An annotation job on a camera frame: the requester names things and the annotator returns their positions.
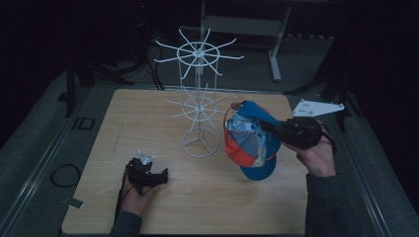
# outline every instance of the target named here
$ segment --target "wooden table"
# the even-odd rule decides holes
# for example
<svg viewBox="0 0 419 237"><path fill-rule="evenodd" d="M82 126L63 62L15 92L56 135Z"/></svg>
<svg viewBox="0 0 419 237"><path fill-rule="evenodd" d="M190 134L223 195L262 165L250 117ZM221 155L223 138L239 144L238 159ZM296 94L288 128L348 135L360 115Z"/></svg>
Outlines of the wooden table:
<svg viewBox="0 0 419 237"><path fill-rule="evenodd" d="M281 95L216 93L226 111L233 102L254 101L277 119L292 116ZM123 171L136 151L153 154L152 173L169 169L169 182L143 215L143 234L302 234L306 207L306 169L294 152L282 147L277 168L266 180L248 180L225 154L222 118L216 113L207 128L219 146L208 158L183 149L182 137L192 122L182 107L180 91L116 91L83 171L74 197L82 209L69 208L62 224L67 234L109 233Z"/></svg>

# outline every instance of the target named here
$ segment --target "cable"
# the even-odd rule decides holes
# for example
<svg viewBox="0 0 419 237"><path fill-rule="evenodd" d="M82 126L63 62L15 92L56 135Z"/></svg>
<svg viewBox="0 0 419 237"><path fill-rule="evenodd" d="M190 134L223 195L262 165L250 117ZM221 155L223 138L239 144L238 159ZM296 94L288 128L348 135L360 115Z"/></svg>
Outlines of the cable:
<svg viewBox="0 0 419 237"><path fill-rule="evenodd" d="M76 182L76 183L74 183L74 184L70 184L70 185L62 185L62 184L59 184L59 183L55 180L55 174L56 174L59 170L61 170L62 168L65 168L65 167L72 167L72 168L74 168L74 169L76 170L76 172L77 172L77 182ZM55 170L51 173L51 176L49 177L49 179L51 180L51 182L52 182L55 186L58 186L58 187L60 187L60 188L71 188L71 187L76 187L76 186L78 185L79 181L80 181L80 178L81 178L81 172L80 172L79 168L77 168L77 166L72 165L72 164L64 164L64 165L61 165L60 167L56 168L56 169L55 169Z"/></svg>

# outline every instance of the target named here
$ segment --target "baseball cap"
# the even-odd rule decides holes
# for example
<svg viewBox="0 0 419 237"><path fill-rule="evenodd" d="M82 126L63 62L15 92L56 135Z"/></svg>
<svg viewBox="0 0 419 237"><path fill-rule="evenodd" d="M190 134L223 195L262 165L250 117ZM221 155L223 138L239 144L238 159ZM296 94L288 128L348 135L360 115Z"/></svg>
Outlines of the baseball cap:
<svg viewBox="0 0 419 237"><path fill-rule="evenodd" d="M227 156L238 164L250 180L261 181L274 172L280 138L262 129L260 121L281 126L269 112L255 102L234 103L230 107L237 112L227 119L224 115L224 139Z"/></svg>

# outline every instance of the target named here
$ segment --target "right hand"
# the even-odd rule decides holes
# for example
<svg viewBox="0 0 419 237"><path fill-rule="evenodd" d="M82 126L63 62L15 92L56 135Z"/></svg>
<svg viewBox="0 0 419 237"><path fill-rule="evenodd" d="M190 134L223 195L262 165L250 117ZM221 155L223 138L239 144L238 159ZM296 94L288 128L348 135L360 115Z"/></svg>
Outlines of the right hand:
<svg viewBox="0 0 419 237"><path fill-rule="evenodd" d="M307 168L308 174L316 177L335 176L332 143L322 136L316 146L301 150L283 143L287 148L296 152L296 158Z"/></svg>

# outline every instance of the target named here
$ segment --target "metal stand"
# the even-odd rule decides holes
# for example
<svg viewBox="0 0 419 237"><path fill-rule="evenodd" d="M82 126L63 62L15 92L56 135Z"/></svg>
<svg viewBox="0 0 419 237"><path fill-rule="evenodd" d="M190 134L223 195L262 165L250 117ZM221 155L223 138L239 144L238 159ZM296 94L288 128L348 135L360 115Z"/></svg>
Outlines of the metal stand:
<svg viewBox="0 0 419 237"><path fill-rule="evenodd" d="M191 128L183 136L182 146L189 155L197 158L205 158L211 156L216 151L218 147L218 137L211 129L204 127L203 122L209 122L212 127L216 129L215 125L211 122L210 119L213 117L213 115L215 115L215 113L222 112L216 108L216 102L225 97L216 97L216 79L217 76L222 76L222 74L220 74L217 70L218 60L221 57L228 59L241 59L243 56L232 57L221 55L219 49L234 43L235 39L223 45L214 46L207 42L210 35L210 30L208 31L204 41L190 42L180 30L179 33L186 41L186 43L180 47L166 45L157 41L157 43L161 46L176 49L176 57L163 60L154 60L156 62L178 60L181 88L183 92L188 95L188 98L181 103L167 100L170 103L183 107L183 112L181 114L171 116L171 118L184 116L192 121ZM182 65L187 66L187 69L184 73L182 72ZM214 72L214 87L213 91L211 92L212 98L208 96L208 84L206 84L204 89L201 86L202 74L200 73L200 70L206 66L211 68ZM192 67L195 67L196 85L195 89L192 89L192 92L190 92L183 86L182 81L187 77Z"/></svg>

